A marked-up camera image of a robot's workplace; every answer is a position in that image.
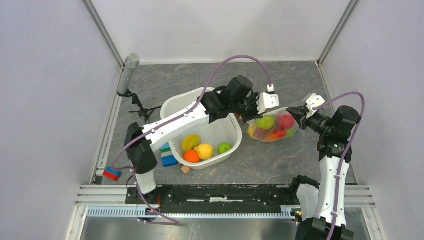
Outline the red apple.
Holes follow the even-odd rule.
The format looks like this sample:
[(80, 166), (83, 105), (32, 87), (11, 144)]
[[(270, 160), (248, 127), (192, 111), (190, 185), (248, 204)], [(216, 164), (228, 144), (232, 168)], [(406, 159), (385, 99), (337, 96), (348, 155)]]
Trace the red apple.
[(281, 130), (292, 129), (295, 123), (296, 123), (295, 119), (290, 114), (277, 116), (277, 124)]

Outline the yellow apple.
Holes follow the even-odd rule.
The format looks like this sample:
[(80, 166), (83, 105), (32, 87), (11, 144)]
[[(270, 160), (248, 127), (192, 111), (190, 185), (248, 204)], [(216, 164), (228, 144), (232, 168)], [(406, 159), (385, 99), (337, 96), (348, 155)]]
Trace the yellow apple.
[(254, 136), (255, 129), (254, 129), (253, 127), (249, 126), (249, 127), (248, 127), (248, 129), (247, 129), (247, 133), (248, 133), (248, 135), (249, 135), (251, 138), (253, 138), (253, 139), (255, 139), (255, 138), (256, 138), (256, 137)]

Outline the green apple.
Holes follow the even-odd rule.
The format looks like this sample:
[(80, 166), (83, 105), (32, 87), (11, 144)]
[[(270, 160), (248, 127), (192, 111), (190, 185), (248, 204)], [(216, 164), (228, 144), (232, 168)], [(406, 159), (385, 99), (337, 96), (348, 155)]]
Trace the green apple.
[(264, 115), (262, 118), (257, 118), (255, 124), (257, 128), (270, 130), (275, 125), (275, 118), (273, 115)]

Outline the green pear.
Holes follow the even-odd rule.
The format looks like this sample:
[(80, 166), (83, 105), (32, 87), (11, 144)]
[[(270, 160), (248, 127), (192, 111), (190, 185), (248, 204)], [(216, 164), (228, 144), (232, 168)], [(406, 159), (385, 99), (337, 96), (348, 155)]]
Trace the green pear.
[(289, 137), (291, 137), (291, 136), (293, 136), (294, 134), (295, 134), (295, 132), (296, 132), (296, 128), (295, 127), (292, 127), (292, 128), (290, 128), (290, 129), (286, 129), (285, 130), (285, 132), (286, 132), (286, 138), (289, 138)]

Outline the red grape bunch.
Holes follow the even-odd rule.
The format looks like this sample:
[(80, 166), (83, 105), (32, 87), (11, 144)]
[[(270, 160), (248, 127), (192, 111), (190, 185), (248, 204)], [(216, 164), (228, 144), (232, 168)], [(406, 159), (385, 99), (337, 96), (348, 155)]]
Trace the red grape bunch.
[(261, 127), (256, 127), (253, 131), (253, 136), (259, 140), (259, 141), (263, 141), (267, 138), (268, 134), (269, 134), (270, 130), (269, 129), (263, 129)]

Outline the clear dotted zip bag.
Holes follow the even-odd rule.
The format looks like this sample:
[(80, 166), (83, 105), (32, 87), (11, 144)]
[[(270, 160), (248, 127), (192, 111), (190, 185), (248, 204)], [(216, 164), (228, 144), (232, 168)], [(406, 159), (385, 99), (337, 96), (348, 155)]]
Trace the clear dotted zip bag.
[[(278, 126), (278, 123), (277, 123), (277, 116), (288, 115), (289, 113), (286, 111), (286, 109), (287, 109), (287, 107), (279, 108), (279, 109), (273, 110), (271, 112), (267, 112), (267, 113), (265, 113), (263, 115), (263, 116), (272, 115), (275, 118), (275, 125), (274, 125), (274, 127), (272, 129), (270, 129), (270, 132), (269, 133), (272, 133), (273, 131), (279, 131), (279, 130), (281, 130), (279, 128), (279, 126)], [(257, 127), (256, 124), (255, 124), (255, 120), (256, 119), (251, 120), (251, 121), (248, 122), (249, 127), (253, 127), (254, 129)], [(296, 132), (297, 132), (297, 130), (299, 129), (299, 125), (298, 125), (297, 122), (295, 122), (293, 128), (296, 128)], [(270, 143), (270, 142), (264, 142), (264, 140), (258, 140), (256, 138), (254, 140), (259, 141), (259, 142), (262, 142), (262, 143)]]

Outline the red orange mango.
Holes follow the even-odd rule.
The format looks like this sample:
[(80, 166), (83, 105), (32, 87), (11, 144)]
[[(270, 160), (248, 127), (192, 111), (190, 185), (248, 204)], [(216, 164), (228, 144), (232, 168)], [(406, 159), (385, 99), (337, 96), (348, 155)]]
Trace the red orange mango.
[(279, 140), (284, 139), (287, 136), (287, 132), (285, 130), (277, 130), (270, 132), (264, 139), (265, 143), (272, 143)]

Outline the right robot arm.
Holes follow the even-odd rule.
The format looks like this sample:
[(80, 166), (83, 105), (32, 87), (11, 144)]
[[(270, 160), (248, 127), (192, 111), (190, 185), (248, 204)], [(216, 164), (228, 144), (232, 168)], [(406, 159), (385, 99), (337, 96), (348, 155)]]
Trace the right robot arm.
[(352, 240), (354, 232), (347, 229), (345, 216), (346, 176), (350, 168), (352, 148), (349, 138), (360, 123), (360, 114), (350, 106), (341, 106), (333, 117), (319, 112), (308, 116), (306, 106), (289, 107), (290, 113), (302, 130), (319, 134), (317, 151), (321, 180), (307, 176), (294, 178), (289, 199), (301, 206), (301, 222), (297, 240)]

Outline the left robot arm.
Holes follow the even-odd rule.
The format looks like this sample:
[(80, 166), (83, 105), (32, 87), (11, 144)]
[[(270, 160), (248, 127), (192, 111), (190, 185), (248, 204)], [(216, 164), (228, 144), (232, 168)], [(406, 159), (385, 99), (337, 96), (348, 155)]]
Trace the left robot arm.
[(203, 91), (197, 101), (167, 118), (144, 126), (131, 124), (124, 150), (132, 164), (139, 199), (151, 204), (157, 198), (154, 152), (164, 144), (192, 127), (211, 124), (229, 114), (240, 115), (247, 122), (261, 118), (265, 111), (265, 95), (255, 92), (253, 83), (239, 75), (228, 85)]

